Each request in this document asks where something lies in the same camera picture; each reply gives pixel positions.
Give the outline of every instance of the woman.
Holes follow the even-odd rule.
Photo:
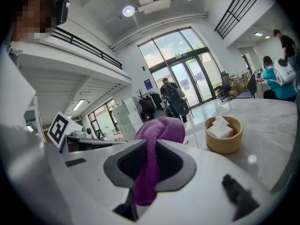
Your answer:
[[[275,82],[276,76],[274,73],[273,61],[269,56],[263,58],[263,65],[265,70],[262,73],[262,77],[267,79],[267,84],[271,87],[271,90],[267,90],[263,93],[263,98],[294,102],[297,96],[294,84],[291,82],[284,86],[280,86]]]

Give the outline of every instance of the black railing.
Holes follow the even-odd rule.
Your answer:
[[[95,56],[113,64],[114,66],[122,69],[122,64],[118,62],[116,59],[112,58],[110,55],[96,48],[92,44],[82,40],[81,38],[73,35],[72,33],[65,31],[59,27],[55,27],[54,31],[52,31],[51,36],[63,40],[67,43],[73,44],[74,46],[80,47],[83,50],[86,50]]]
[[[257,0],[233,0],[215,28],[224,39]]]

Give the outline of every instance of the blue sign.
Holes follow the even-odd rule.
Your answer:
[[[146,81],[144,81],[144,84],[145,84],[147,90],[153,88],[153,86],[150,82],[150,79],[147,79]]]

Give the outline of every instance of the backpack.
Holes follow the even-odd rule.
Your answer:
[[[296,72],[294,71],[292,66],[283,59],[276,60],[273,63],[273,66],[276,80],[272,81],[278,83],[280,86],[291,83],[296,79]]]
[[[167,85],[164,84],[162,87],[166,89],[167,94],[168,94],[168,97],[169,97],[171,100],[175,100],[175,99],[180,98],[179,92],[177,91],[176,88],[174,88],[174,87],[171,85],[170,82],[168,82]]]

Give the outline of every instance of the large window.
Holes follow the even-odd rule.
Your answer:
[[[190,28],[168,33],[139,46],[149,68],[203,47],[204,43]]]
[[[139,48],[158,88],[164,78],[177,83],[191,107],[216,97],[214,88],[222,84],[220,70],[192,28],[155,37]]]
[[[114,107],[114,100],[110,100],[89,115],[97,138],[103,137],[109,141],[123,140],[123,135],[112,112]]]
[[[160,55],[160,52],[153,41],[148,42],[143,46],[140,46],[140,50],[145,58],[148,67],[155,66],[158,63],[164,61],[163,57]]]
[[[174,79],[170,73],[169,68],[165,67],[157,72],[152,73],[153,79],[158,88],[163,85],[163,79],[167,78],[169,82],[174,82]]]
[[[179,32],[174,32],[154,40],[165,60],[186,53],[190,47]]]

